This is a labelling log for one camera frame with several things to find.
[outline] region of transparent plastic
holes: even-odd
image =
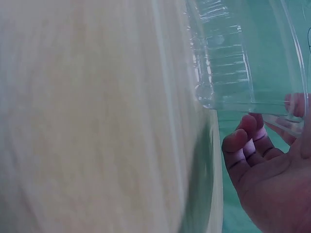
[[[306,28],[296,33],[290,4]],[[309,1],[187,0],[191,46],[198,79],[196,96],[209,109],[264,114],[267,122],[299,136],[295,98],[308,111]]]

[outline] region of hand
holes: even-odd
[[[311,232],[311,115],[299,139],[274,130],[291,145],[288,153],[274,147],[261,115],[244,116],[224,139],[226,168],[243,209],[259,229]]]

